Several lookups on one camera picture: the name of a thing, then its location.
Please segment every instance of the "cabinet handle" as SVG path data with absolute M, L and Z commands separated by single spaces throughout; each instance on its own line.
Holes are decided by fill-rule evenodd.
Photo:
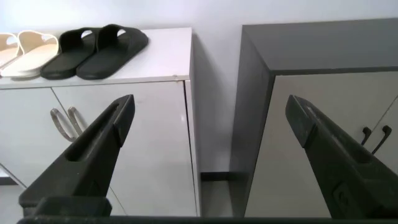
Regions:
M 72 126 L 75 128 L 77 134 L 81 135 L 83 133 L 83 131 L 81 130 L 79 124 L 77 123 L 76 116 L 75 116 L 76 111 L 77 111 L 76 108 L 74 106 L 71 106 L 68 109 L 68 115 L 69 115 L 70 121 L 72 122 Z
M 51 118 L 52 121 L 54 122 L 55 127 L 57 127 L 58 131 L 61 133 L 61 135 L 68 141 L 73 142 L 74 140 L 76 140 L 75 137 L 69 137 L 69 135 L 65 132 L 65 130 L 63 129 L 60 121 L 58 120 L 58 114 L 59 114 L 59 110 L 53 108 L 50 111 L 51 114 Z
M 373 150 L 372 154 L 375 154 L 377 152 L 377 150 L 380 149 L 381 145 L 383 145 L 383 143 L 387 140 L 388 136 L 390 136 L 392 129 L 388 126 L 385 125 L 382 128 L 383 132 L 384 132 L 384 137 L 381 139 L 381 141 L 379 142 L 379 144 L 376 146 L 376 148 Z
M 372 134 L 372 130 L 368 127 L 365 127 L 362 129 L 362 132 L 365 134 L 365 138 L 363 138 L 361 145 L 364 145 L 368 140 L 368 138 L 370 137 L 370 135 Z

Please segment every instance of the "black slide sandal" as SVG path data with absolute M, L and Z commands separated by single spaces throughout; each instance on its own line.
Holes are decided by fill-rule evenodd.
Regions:
M 120 30 L 126 32 L 118 36 Z M 108 78 L 148 42 L 148 37 L 139 29 L 107 25 L 98 32 L 97 53 L 77 68 L 76 75 L 85 80 Z
M 96 52 L 99 28 L 81 28 L 64 32 L 59 39 L 60 54 L 42 68 L 40 75 L 48 80 L 60 80 L 76 75 L 76 68 Z M 84 36 L 85 31 L 92 33 Z

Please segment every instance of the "slide sandal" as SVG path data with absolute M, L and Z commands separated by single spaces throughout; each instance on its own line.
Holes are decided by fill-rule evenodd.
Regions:
M 10 63 L 1 76 L 30 78 L 40 74 L 40 69 L 58 54 L 58 39 L 51 34 L 25 30 L 18 34 L 22 56 Z
M 120 30 L 126 32 L 118 36 Z M 77 68 L 76 75 L 85 80 L 107 78 L 138 54 L 148 41 L 138 29 L 115 24 L 104 26 L 98 32 L 97 53 Z
M 0 69 L 22 55 L 18 37 L 12 33 L 0 33 Z
M 86 31 L 90 34 L 82 37 Z M 43 66 L 40 75 L 49 80 L 70 78 L 76 68 L 96 52 L 98 28 L 84 27 L 64 32 L 59 39 L 60 53 Z

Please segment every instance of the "cabinet door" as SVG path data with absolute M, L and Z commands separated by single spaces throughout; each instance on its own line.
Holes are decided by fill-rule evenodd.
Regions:
M 374 128 L 366 142 L 365 146 L 369 152 L 373 152 L 385 136 L 383 131 L 383 127 L 385 126 L 391 128 L 391 133 L 374 155 L 398 175 L 398 99 L 395 99 L 393 104 L 391 104 L 391 107 L 387 110 L 379 124 L 377 124 L 376 128 Z
M 247 217 L 329 217 L 304 149 L 285 117 L 289 95 L 313 103 L 355 140 L 373 129 L 395 96 L 394 73 L 278 76 L 275 78 Z
M 196 216 L 183 82 L 53 88 L 74 106 L 82 129 L 116 98 L 133 94 L 136 113 L 111 181 L 128 215 Z
M 55 127 L 50 111 L 73 136 L 63 108 L 50 88 L 0 90 L 0 163 L 29 186 L 70 145 Z

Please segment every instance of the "baseboard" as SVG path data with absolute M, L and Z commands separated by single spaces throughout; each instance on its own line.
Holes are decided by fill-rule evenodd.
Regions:
M 0 177 L 0 186 L 4 185 L 18 185 L 11 177 Z
M 202 172 L 201 181 L 224 181 L 229 180 L 229 172 Z

